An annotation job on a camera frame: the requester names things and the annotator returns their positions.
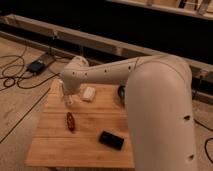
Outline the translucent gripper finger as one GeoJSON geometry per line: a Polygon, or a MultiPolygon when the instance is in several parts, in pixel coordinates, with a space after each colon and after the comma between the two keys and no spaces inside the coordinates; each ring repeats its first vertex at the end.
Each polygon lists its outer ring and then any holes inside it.
{"type": "Polygon", "coordinates": [[[61,98],[61,101],[64,100],[64,92],[63,92],[63,90],[60,90],[60,98],[61,98]]]}

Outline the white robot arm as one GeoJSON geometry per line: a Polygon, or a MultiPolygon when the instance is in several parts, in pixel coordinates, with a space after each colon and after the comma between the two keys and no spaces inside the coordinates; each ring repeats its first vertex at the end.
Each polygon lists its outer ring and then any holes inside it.
{"type": "Polygon", "coordinates": [[[60,78],[68,94],[83,83],[125,87],[135,171],[198,171],[192,73],[183,58],[154,55],[90,66],[77,56],[60,78]]]}

